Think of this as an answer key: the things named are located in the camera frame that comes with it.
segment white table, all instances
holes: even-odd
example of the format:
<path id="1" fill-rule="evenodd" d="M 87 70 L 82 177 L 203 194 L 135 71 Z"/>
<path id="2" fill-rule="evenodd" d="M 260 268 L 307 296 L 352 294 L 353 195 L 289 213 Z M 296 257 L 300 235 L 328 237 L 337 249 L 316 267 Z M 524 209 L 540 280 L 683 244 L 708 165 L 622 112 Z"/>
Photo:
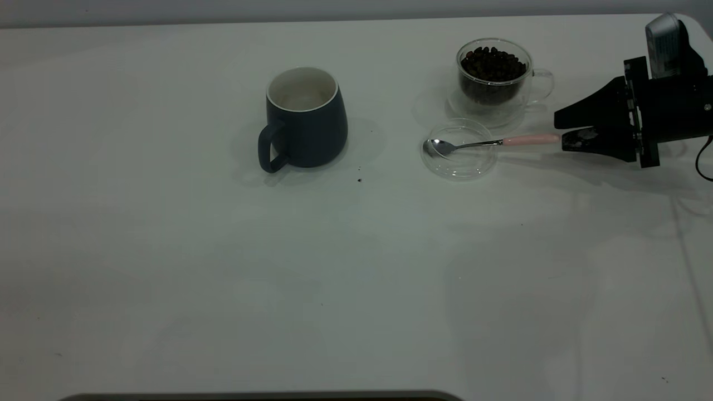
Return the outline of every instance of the white table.
<path id="1" fill-rule="evenodd" d="M 0 31 L 0 400 L 708 399 L 702 139 L 662 146 L 647 170 L 502 153 L 471 183 L 417 152 L 466 41 L 517 41 L 555 74 L 548 110 L 516 133 L 546 132 L 647 54 L 655 17 Z M 713 44 L 683 20 L 713 68 Z M 264 88 L 298 65 L 339 80 L 348 146 L 326 168 L 269 176 Z"/>

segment metal spoon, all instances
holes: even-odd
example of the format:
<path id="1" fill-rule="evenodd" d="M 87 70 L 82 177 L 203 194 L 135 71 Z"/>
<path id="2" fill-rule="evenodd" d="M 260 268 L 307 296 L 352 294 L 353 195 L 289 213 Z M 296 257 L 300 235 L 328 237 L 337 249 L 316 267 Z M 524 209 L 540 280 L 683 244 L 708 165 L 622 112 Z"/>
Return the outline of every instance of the metal spoon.
<path id="1" fill-rule="evenodd" d="M 426 139 L 424 149 L 428 148 L 428 144 L 433 146 L 442 156 L 449 155 L 458 149 L 477 148 L 481 146 L 522 146 L 522 145 L 541 145 L 544 143 L 555 143 L 560 141 L 560 136 L 556 133 L 537 133 L 534 135 L 512 136 L 510 138 L 496 139 L 494 141 L 466 143 L 465 145 L 455 146 L 450 142 L 442 141 L 441 139 Z"/>

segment mug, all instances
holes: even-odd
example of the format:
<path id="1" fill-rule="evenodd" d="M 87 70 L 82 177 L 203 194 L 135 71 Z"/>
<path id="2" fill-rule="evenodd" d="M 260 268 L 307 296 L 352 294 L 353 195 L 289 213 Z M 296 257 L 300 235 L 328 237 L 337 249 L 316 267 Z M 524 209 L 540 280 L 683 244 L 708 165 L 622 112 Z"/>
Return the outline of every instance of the mug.
<path id="1" fill-rule="evenodd" d="M 257 141 L 260 167 L 274 173 L 289 163 L 317 167 L 347 142 L 347 112 L 337 80 L 315 67 L 298 67 L 267 86 L 267 126 Z M 277 152 L 270 160 L 270 146 Z"/>
<path id="2" fill-rule="evenodd" d="M 509 81 L 486 81 L 476 78 L 461 65 L 469 52 L 488 47 L 505 51 L 525 64 L 522 75 Z M 548 81 L 543 96 L 530 97 L 533 78 Z M 505 39 L 487 38 L 472 41 L 461 47 L 456 55 L 451 82 L 448 88 L 448 104 L 461 117 L 475 120 L 492 131 L 518 120 L 525 107 L 542 101 L 552 93 L 555 81 L 551 72 L 533 68 L 532 56 L 518 44 Z"/>

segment coffee beans in glass cup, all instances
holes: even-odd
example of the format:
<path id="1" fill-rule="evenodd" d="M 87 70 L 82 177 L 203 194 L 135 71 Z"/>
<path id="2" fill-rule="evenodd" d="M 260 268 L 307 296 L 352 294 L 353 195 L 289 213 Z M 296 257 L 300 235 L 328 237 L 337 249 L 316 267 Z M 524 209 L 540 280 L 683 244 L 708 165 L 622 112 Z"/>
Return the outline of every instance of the coffee beans in glass cup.
<path id="1" fill-rule="evenodd" d="M 530 98 L 533 77 L 547 79 L 544 96 Z M 549 96 L 552 73 L 533 69 L 532 57 L 505 39 L 472 41 L 456 55 L 448 102 L 460 117 L 482 123 L 495 133 L 507 131 L 525 113 L 528 104 Z"/>

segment glass saucer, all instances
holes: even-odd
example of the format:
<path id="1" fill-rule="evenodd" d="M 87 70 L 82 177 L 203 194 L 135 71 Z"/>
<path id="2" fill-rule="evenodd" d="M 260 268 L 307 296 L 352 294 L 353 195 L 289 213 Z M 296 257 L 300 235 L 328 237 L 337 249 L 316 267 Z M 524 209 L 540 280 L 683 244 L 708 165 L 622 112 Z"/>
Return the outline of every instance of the glass saucer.
<path id="1" fill-rule="evenodd" d="M 492 141 L 493 137 L 485 126 L 467 118 L 453 118 L 435 126 L 421 142 L 421 159 L 429 170 L 449 180 L 469 181 L 482 177 L 492 169 L 498 158 L 495 146 L 462 148 L 442 155 L 434 148 L 433 139 L 460 146 Z"/>

